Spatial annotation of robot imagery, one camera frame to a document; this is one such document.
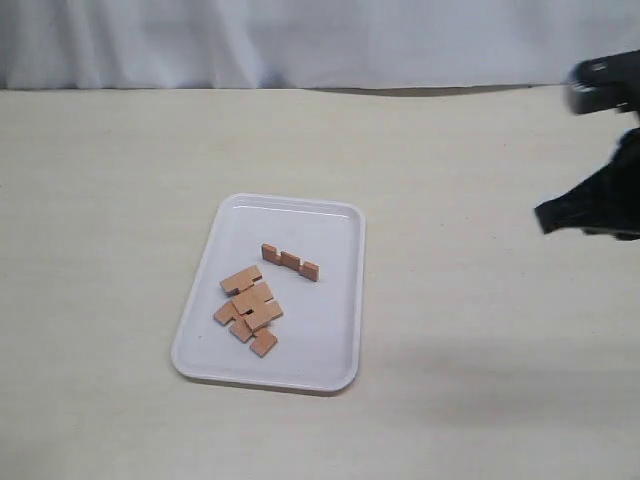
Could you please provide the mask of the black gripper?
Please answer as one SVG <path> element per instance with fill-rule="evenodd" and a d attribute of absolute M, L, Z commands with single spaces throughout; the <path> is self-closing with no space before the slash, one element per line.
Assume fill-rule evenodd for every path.
<path fill-rule="evenodd" d="M 604 170 L 534 208 L 544 234 L 562 229 L 611 231 L 616 240 L 639 239 L 639 129 L 619 140 Z"/>

